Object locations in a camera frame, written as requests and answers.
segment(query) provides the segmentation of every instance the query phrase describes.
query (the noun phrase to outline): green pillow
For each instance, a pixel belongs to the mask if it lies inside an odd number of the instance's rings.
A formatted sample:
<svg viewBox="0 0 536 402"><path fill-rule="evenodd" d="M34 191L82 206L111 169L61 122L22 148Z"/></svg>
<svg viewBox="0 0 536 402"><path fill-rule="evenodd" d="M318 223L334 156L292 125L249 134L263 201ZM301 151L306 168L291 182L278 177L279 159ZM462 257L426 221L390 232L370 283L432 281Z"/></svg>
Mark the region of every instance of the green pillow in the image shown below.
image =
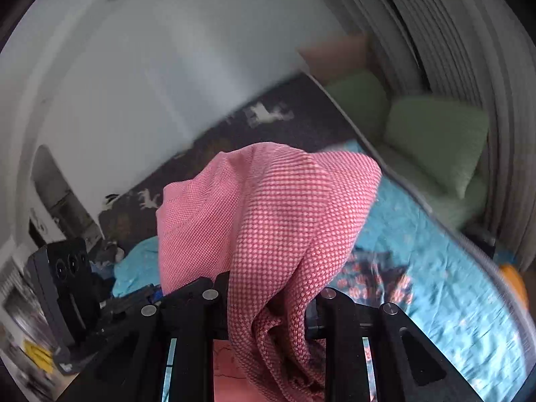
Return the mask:
<svg viewBox="0 0 536 402"><path fill-rule="evenodd" d="M372 73L357 72L328 84L325 89L372 144L381 140L389 100Z"/></svg>
<svg viewBox="0 0 536 402"><path fill-rule="evenodd" d="M393 104L384 141L447 192L463 199L487 134L488 116L483 110L453 100L414 96Z"/></svg>

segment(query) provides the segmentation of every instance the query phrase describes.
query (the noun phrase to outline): silver bolt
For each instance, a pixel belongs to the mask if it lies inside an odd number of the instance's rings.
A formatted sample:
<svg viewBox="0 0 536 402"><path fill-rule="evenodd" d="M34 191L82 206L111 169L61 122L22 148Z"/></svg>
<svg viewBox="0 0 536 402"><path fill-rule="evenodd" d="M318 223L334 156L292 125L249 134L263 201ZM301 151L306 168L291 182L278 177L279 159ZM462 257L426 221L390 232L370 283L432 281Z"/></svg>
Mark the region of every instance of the silver bolt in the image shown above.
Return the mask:
<svg viewBox="0 0 536 402"><path fill-rule="evenodd" d="M392 302L387 302L382 305L382 310L384 313L395 315L396 313L398 313L398 305L393 304Z"/></svg>
<svg viewBox="0 0 536 402"><path fill-rule="evenodd" d="M218 297L218 295L218 291L214 289L208 289L203 292L203 298L207 300L214 300Z"/></svg>
<svg viewBox="0 0 536 402"><path fill-rule="evenodd" d="M152 305L144 306L141 309L141 314L144 315L145 317L152 316L155 313L156 313L156 307Z"/></svg>
<svg viewBox="0 0 536 402"><path fill-rule="evenodd" d="M325 299L333 299L335 296L337 296L337 292L333 289L330 289L329 287L322 289L320 294Z"/></svg>

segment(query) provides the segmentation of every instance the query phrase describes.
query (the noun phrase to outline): pink fabric strip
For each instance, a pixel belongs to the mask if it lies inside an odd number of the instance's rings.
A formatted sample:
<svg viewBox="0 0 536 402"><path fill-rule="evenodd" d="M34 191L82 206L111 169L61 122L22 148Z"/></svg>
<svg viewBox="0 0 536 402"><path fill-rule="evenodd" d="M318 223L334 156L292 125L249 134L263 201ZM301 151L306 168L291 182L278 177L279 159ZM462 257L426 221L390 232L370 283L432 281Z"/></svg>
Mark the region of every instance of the pink fabric strip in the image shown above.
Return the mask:
<svg viewBox="0 0 536 402"><path fill-rule="evenodd" d="M193 180L164 188L163 292L230 270L229 340L267 400L321 394L323 351L305 341L305 309L344 265L380 178L363 154L266 142L219 153Z"/></svg>

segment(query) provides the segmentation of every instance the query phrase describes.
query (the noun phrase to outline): pink pillow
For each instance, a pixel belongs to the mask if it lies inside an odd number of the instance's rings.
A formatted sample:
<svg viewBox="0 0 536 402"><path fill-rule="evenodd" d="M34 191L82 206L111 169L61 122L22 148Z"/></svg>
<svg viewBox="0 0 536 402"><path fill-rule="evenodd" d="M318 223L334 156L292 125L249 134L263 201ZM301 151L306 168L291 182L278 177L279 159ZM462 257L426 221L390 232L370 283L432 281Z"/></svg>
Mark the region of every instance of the pink pillow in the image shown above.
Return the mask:
<svg viewBox="0 0 536 402"><path fill-rule="evenodd" d="M344 36L308 48L298 53L309 71L321 84L328 84L366 68L368 37L366 34Z"/></svg>

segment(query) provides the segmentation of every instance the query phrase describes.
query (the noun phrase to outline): pink textured fabric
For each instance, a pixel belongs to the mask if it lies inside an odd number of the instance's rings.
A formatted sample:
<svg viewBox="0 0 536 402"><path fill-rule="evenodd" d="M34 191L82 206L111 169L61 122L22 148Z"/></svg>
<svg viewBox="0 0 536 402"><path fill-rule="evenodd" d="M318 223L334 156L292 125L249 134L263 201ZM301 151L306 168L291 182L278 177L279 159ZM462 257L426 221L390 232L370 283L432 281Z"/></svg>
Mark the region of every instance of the pink textured fabric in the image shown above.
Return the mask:
<svg viewBox="0 0 536 402"><path fill-rule="evenodd" d="M305 340L305 309L348 258L380 177L363 154L266 142L219 153L164 188L163 292L230 270L229 340L267 400L321 396L323 347Z"/></svg>

